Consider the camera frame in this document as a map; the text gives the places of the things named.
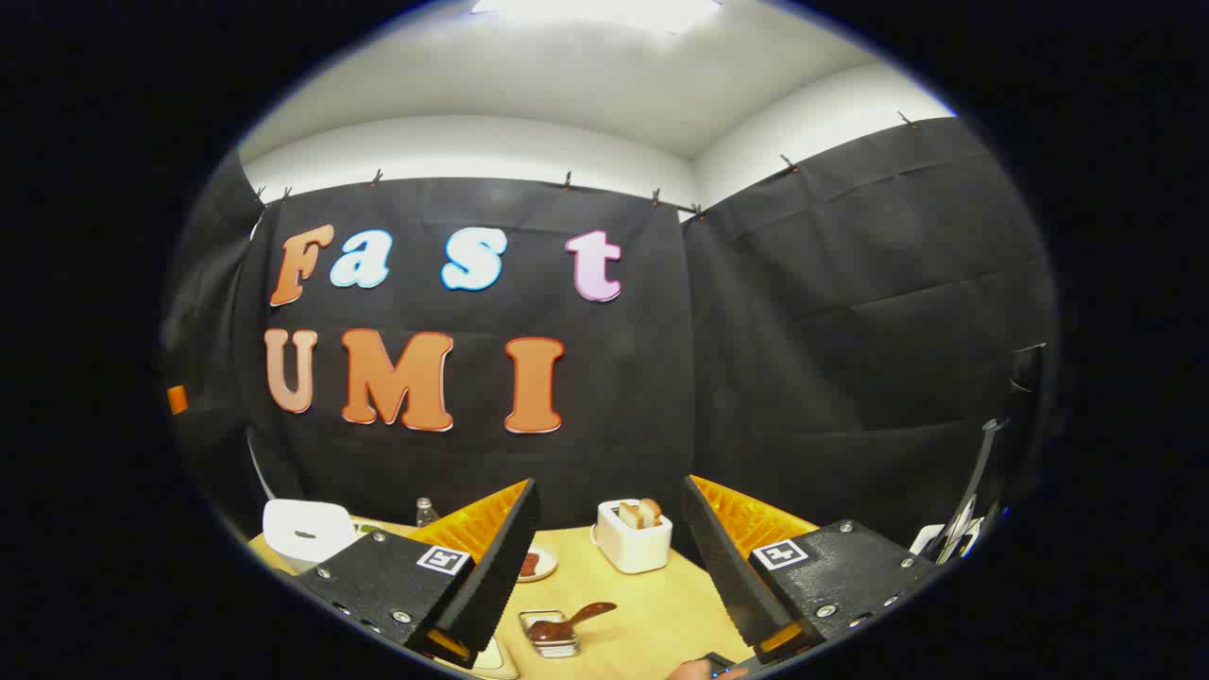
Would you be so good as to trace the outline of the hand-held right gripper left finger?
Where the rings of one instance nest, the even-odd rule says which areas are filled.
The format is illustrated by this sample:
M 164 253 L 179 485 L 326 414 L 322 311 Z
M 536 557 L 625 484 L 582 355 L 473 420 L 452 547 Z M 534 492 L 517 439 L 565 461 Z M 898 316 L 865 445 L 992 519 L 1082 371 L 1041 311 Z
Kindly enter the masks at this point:
M 295 581 L 388 644 L 470 669 L 501 623 L 539 520 L 528 478 L 407 536 L 354 538 Z

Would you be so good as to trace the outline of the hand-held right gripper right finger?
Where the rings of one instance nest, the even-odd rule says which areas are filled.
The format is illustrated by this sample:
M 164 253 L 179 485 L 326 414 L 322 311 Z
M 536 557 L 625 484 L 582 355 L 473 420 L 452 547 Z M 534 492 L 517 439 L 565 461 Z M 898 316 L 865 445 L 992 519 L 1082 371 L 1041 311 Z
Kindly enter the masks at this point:
M 941 565 L 854 520 L 815 525 L 699 476 L 682 514 L 731 623 L 773 665 L 893 612 Z

